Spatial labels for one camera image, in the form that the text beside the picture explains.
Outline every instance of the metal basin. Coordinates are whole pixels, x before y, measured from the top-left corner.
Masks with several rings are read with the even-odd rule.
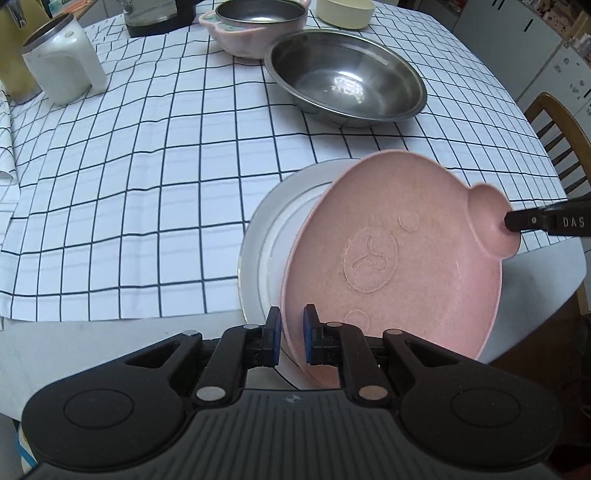
[[[402,57],[353,34],[291,34],[267,49],[265,65],[304,112],[342,127],[405,120],[427,102],[423,80]]]
[[[290,0],[229,0],[216,8],[224,23],[244,27],[298,20],[307,15],[306,8]]]

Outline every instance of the white tablecloth with black grid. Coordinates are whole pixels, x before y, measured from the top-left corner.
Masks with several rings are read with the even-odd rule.
[[[198,14],[212,7],[200,4]],[[328,28],[314,4],[307,26]],[[409,121],[362,130],[303,114],[260,61],[220,51],[198,24],[130,39],[118,16],[87,33],[108,91],[65,108],[40,95],[11,111],[21,198],[0,254],[5,317],[109,320],[238,308],[237,259],[256,206],[287,175],[324,160],[406,148],[468,184],[498,186],[514,208],[565,198],[506,90],[419,12],[377,3],[359,34],[420,72],[427,106]],[[520,251],[560,240],[527,233]]]

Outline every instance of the wooden chair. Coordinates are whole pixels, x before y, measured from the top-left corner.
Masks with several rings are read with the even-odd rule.
[[[564,191],[568,196],[581,187],[583,183],[588,182],[588,179],[591,179],[591,143],[571,113],[562,103],[546,92],[539,94],[538,98],[533,101],[525,111],[525,118],[529,123],[533,124],[542,112],[547,113],[550,117],[550,122],[543,126],[536,134],[542,143],[545,141],[543,137],[550,134],[549,141],[544,144],[546,153],[550,153],[561,142],[568,143],[568,147],[565,150],[556,154],[554,158],[551,158],[554,168],[558,171],[561,162],[567,157],[571,158],[571,154],[574,154],[576,157],[576,161],[572,165],[564,170],[560,169],[558,173],[558,178],[561,182],[564,182],[569,177],[568,185],[564,187]],[[570,178],[571,174],[577,170],[579,170],[580,174],[575,175],[574,179]],[[580,314],[588,314],[589,305],[583,284],[577,290],[577,301],[579,303]]]

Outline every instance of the white cup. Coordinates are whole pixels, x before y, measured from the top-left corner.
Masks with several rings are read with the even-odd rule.
[[[22,58],[57,105],[76,100],[90,87],[106,90],[107,77],[95,48],[72,14],[58,15],[31,35],[22,47]]]

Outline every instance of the embossed bear face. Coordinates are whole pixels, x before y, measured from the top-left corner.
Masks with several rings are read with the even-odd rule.
[[[324,194],[288,262],[281,308],[288,353],[320,385],[333,367],[304,360],[302,312],[365,335],[399,328],[475,358],[492,327],[501,259],[519,247],[504,228],[511,210],[490,186],[467,188],[406,151],[366,157]]]

